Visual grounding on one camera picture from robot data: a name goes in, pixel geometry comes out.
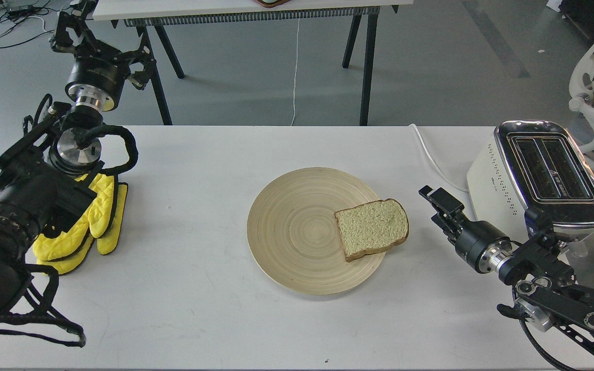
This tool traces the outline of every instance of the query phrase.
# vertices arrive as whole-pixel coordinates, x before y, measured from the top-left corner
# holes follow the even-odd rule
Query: black table leg
[[[137,27],[137,33],[139,35],[148,36],[148,30],[145,27]],[[148,39],[148,49],[150,49],[151,56],[155,58],[153,54],[153,47],[151,47],[151,40]],[[151,84],[153,84],[153,91],[155,92],[155,99],[157,100],[157,108],[160,110],[162,116],[162,122],[165,125],[173,125],[171,121],[171,115],[169,114],[169,108],[167,105],[167,97],[164,95],[164,89],[162,88],[162,81],[160,80],[160,73],[158,68],[155,68],[153,75],[151,76]]]
[[[368,126],[368,110],[370,109],[370,85],[373,78],[373,61],[375,59],[375,36],[377,36],[377,17],[368,15],[368,33],[366,35],[366,63],[364,64],[364,85],[361,88],[360,126]]]
[[[171,42],[169,41],[169,37],[167,35],[167,31],[164,29],[164,26],[155,26],[155,30],[157,31],[157,36],[160,37],[160,41],[162,42],[164,50],[167,52],[167,56],[169,57],[169,61],[171,61],[171,65],[174,68],[177,78],[184,78],[185,73],[182,71],[180,62],[177,60],[177,57],[175,56],[173,45],[171,45]]]
[[[345,56],[342,59],[342,68],[349,68],[350,59],[352,58],[352,51],[354,50],[354,42],[356,41],[356,34],[359,31],[359,24],[361,23],[361,15],[355,15],[352,18],[352,26],[350,26],[350,35],[347,38],[347,46],[345,47]]]

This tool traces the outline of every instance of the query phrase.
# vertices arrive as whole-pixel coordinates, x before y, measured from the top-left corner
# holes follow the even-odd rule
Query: black cable
[[[26,17],[24,17],[24,18],[23,18],[21,21],[16,21],[16,22],[13,22],[13,25],[12,25],[10,28],[8,28],[7,30],[3,31],[3,33],[0,35],[0,39],[1,39],[2,37],[4,37],[4,36],[8,35],[9,33],[11,33],[11,32],[12,32],[12,31],[13,31],[13,30],[14,30],[14,29],[17,27],[17,26],[19,26],[20,24],[24,23],[24,21],[28,20],[28,19],[29,19],[29,17],[30,17],[30,15],[29,15],[29,16],[26,16]]]
[[[51,10],[52,12],[60,12],[62,10],[65,9],[60,9],[60,10],[56,10],[56,9],[52,9],[50,7],[48,7],[48,5],[52,2],[52,0],[49,0],[49,2],[45,3],[45,5],[43,5],[42,7],[38,7],[38,9],[47,9],[47,10]]]
[[[512,287],[512,298],[513,300],[517,298],[517,290],[514,286]],[[519,326],[521,326],[522,331],[524,331],[526,338],[531,342],[533,348],[535,348],[538,354],[540,354],[540,356],[542,356],[545,361],[547,361],[549,364],[556,367],[557,369],[560,369],[560,371],[579,371],[579,369],[571,368],[570,366],[562,363],[561,361],[555,359],[552,355],[547,353],[547,351],[544,348],[542,348],[540,344],[538,344],[538,341],[535,340],[533,334],[531,334],[531,331],[529,331],[528,327],[526,326],[526,321],[520,319]]]
[[[137,150],[137,142],[135,141],[134,136],[129,130],[125,129],[125,127],[115,125],[96,126],[84,133],[81,137],[77,138],[77,146],[80,148],[83,146],[88,146],[94,139],[102,138],[104,136],[122,137],[123,141],[125,142],[128,160],[125,162],[125,164],[108,167],[107,169],[103,169],[100,172],[107,176],[111,176],[123,174],[124,172],[129,171],[129,169],[132,169],[132,167],[137,164],[137,160],[139,160],[139,151]]]
[[[32,37],[32,38],[30,38],[28,40],[24,40],[23,42],[19,42],[17,44],[0,46],[0,49],[8,49],[9,47],[14,47],[14,46],[19,46],[19,45],[22,45],[22,44],[26,44],[26,43],[30,42],[31,40],[35,40],[35,39],[39,38],[40,36],[45,35],[46,33],[50,33],[50,32],[52,32],[52,31],[50,30],[50,31],[45,31],[45,32],[39,33],[38,35],[35,35],[34,37]]]
[[[29,285],[29,291],[38,301],[42,300],[42,295],[38,292],[38,289],[36,289],[36,287],[33,284]],[[56,318],[68,320],[66,317],[64,317],[63,314],[59,313],[59,311],[56,310],[53,306],[50,306],[48,312]]]
[[[40,120],[40,114],[43,112],[43,108],[45,103],[47,103],[47,107],[49,108],[52,106],[52,95],[47,93],[45,96],[40,100],[40,104],[38,104],[38,108],[36,109],[36,115],[34,116],[34,122],[31,124],[31,128],[38,125],[38,120]]]
[[[31,115],[25,116],[22,120],[22,134],[24,136],[29,132],[29,124],[34,124],[34,118]]]
[[[43,5],[42,7],[34,7],[31,5],[30,9],[26,10],[19,10],[16,12],[11,13],[10,10],[7,10],[0,16],[0,23],[4,23],[6,21],[17,22],[19,19],[22,19],[21,22],[26,21],[30,16],[34,15],[47,15],[50,13],[50,10],[47,9]]]
[[[66,347],[83,347],[84,345],[80,345],[78,341],[63,341],[57,340],[55,338],[50,338],[49,336],[40,335],[39,333],[28,333],[24,331],[16,331],[16,330],[9,330],[9,329],[0,329],[0,335],[23,335],[29,336],[29,338],[37,338],[45,341],[49,341],[50,343],[65,345]]]

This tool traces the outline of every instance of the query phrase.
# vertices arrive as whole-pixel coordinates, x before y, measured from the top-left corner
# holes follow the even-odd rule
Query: power cord
[[[294,84],[292,85],[292,122],[290,123],[290,126],[295,124],[295,117],[297,117],[297,107],[295,105],[295,99],[297,97],[297,65],[299,63],[299,21],[300,19],[297,18],[297,48],[295,52],[295,78]]]
[[[448,177],[443,173],[443,171],[441,171],[441,168],[439,167],[439,165],[437,164],[437,162],[434,160],[434,158],[432,158],[432,155],[430,154],[430,151],[427,150],[427,146],[425,145],[425,141],[423,140],[423,136],[420,134],[419,128],[415,124],[411,124],[410,127],[414,128],[414,132],[419,137],[419,141],[420,141],[421,147],[423,148],[423,151],[427,155],[427,159],[430,160],[432,166],[434,166],[434,168],[438,172],[439,176],[441,176],[441,178],[444,179],[446,181],[446,183],[450,184],[456,190],[462,191],[462,192],[465,192],[465,193],[469,193],[469,190],[467,190],[467,188],[460,187],[459,185],[456,185],[455,183],[453,183],[452,181],[450,181],[450,179],[448,179]]]
[[[516,300],[516,298],[517,298],[517,291],[516,291],[515,287],[513,286],[512,287],[512,300]],[[560,371],[579,371],[578,369],[571,368],[570,366],[555,359],[552,355],[547,353],[547,351],[544,348],[542,348],[542,346],[540,346],[540,344],[538,344],[537,340],[535,340],[535,337],[533,336],[533,334],[531,334],[528,327],[526,326],[525,320],[520,319],[519,326],[521,326],[521,330],[524,331],[526,338],[529,340],[531,345],[533,345],[533,348],[535,348],[535,350],[538,352],[538,354],[540,354],[540,356],[543,357],[543,359],[545,361],[547,361],[549,364],[556,367]]]
[[[26,44],[27,42],[30,42],[31,40],[35,40],[36,38],[39,38],[42,35],[46,35],[47,33],[52,32],[51,30],[45,29],[45,19],[38,16],[38,15],[47,15],[50,13],[50,10],[56,11],[54,9],[47,7],[47,5],[49,5],[50,2],[51,2],[51,0],[47,0],[47,2],[44,5],[42,5],[41,7],[35,7],[33,5],[28,5],[29,8],[25,9],[25,10],[14,10],[14,11],[7,10],[7,11],[5,11],[2,14],[2,16],[0,16],[0,23],[5,23],[7,21],[11,21],[13,23],[13,25],[11,27],[9,27],[7,30],[3,31],[3,33],[0,35],[0,39],[4,36],[8,35],[9,33],[11,33],[17,26],[24,23],[26,20],[28,20],[30,18],[40,19],[42,21],[43,32],[41,32],[38,35],[35,35],[31,38],[28,38],[27,40],[24,40],[23,42],[19,42],[19,43],[12,44],[12,45],[0,46],[0,49],[8,49],[10,47],[23,45],[23,44]]]

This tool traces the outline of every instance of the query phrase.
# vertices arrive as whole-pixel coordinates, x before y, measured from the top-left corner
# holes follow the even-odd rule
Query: toaster
[[[467,172],[476,218],[525,242],[524,212],[547,213],[557,237],[594,232],[594,174],[566,129],[552,122],[510,121],[493,131]]]

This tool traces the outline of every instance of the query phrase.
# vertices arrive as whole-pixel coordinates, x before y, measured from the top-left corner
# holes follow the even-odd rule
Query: toaster slot
[[[535,139],[516,138],[514,143],[517,145],[522,171],[528,175],[531,181],[531,188],[538,199],[558,199],[560,192],[556,187],[547,161]]]
[[[579,167],[563,142],[558,138],[550,138],[542,139],[542,143],[556,170],[563,196],[571,199],[591,199],[590,190],[579,172]]]

